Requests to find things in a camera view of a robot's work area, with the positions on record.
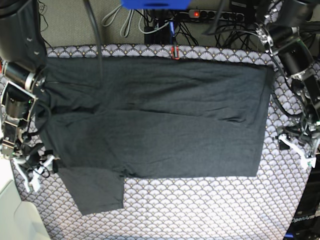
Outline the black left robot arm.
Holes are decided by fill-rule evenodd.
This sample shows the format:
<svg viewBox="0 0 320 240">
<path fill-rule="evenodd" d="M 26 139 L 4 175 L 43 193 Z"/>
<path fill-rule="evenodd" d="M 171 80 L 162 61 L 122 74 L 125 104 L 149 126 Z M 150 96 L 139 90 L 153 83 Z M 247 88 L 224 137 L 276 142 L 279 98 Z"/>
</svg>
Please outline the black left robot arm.
<svg viewBox="0 0 320 240">
<path fill-rule="evenodd" d="M 262 0 L 255 12 L 258 39 L 284 81 L 291 80 L 287 87 L 302 105 L 301 113 L 290 114 L 272 94 L 279 109 L 297 119 L 295 125 L 278 129 L 279 147 L 295 151 L 304 170 L 316 166 L 320 145 L 320 80 L 300 32 L 312 26 L 307 19 L 319 4 L 318 0 Z"/>
</svg>

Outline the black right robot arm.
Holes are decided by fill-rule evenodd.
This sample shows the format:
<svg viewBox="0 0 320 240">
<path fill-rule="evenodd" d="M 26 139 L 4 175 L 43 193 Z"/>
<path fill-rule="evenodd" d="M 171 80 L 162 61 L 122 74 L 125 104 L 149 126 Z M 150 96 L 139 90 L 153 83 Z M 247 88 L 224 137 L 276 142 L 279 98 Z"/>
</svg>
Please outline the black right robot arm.
<svg viewBox="0 0 320 240">
<path fill-rule="evenodd" d="M 51 119 L 50 107 L 36 94 L 47 77 L 47 48 L 41 35 L 37 0 L 0 2 L 0 73 L 6 84 L 0 98 L 0 152 L 13 162 L 27 192 L 41 188 L 40 176 L 54 169 L 52 153 L 30 146 Z"/>
</svg>

